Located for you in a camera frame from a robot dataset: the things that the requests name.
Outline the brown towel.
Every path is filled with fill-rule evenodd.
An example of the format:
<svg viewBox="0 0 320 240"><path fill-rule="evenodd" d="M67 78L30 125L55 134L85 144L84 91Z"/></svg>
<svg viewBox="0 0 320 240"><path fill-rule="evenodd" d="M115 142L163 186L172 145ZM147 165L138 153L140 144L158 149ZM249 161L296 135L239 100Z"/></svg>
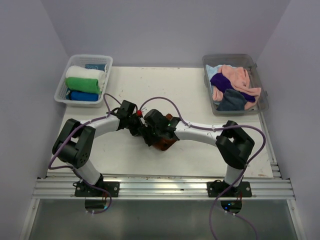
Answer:
<svg viewBox="0 0 320 240"><path fill-rule="evenodd" d="M156 149L166 151L178 141L175 130L179 122L180 119L173 117L170 113L167 115L158 113L158 120L153 127L153 133L157 137L157 142L153 144Z"/></svg>

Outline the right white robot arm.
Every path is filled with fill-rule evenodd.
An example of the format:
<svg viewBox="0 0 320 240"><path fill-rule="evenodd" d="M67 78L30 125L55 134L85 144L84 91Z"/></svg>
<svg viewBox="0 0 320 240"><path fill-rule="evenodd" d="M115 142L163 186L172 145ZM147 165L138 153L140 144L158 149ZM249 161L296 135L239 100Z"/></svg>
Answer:
<svg viewBox="0 0 320 240"><path fill-rule="evenodd" d="M242 171L255 145L254 140L234 121L226 125L192 126L180 117L164 116L156 109L138 111L144 124L138 129L148 146L165 151L177 141L195 141L216 147L227 164L223 192L235 196L240 190Z"/></svg>

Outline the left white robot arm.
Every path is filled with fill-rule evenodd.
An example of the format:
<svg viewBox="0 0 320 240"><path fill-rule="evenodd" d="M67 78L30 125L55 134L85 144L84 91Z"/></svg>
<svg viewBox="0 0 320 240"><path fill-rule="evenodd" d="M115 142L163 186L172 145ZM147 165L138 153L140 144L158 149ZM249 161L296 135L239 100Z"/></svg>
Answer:
<svg viewBox="0 0 320 240"><path fill-rule="evenodd" d="M101 195L103 176L90 160L94 139L123 129L137 136L138 128L143 125L142 115L136 104L124 100L120 107L109 110L104 116L83 121L68 119L53 145L48 168L71 169L86 183L87 192L95 197Z"/></svg>

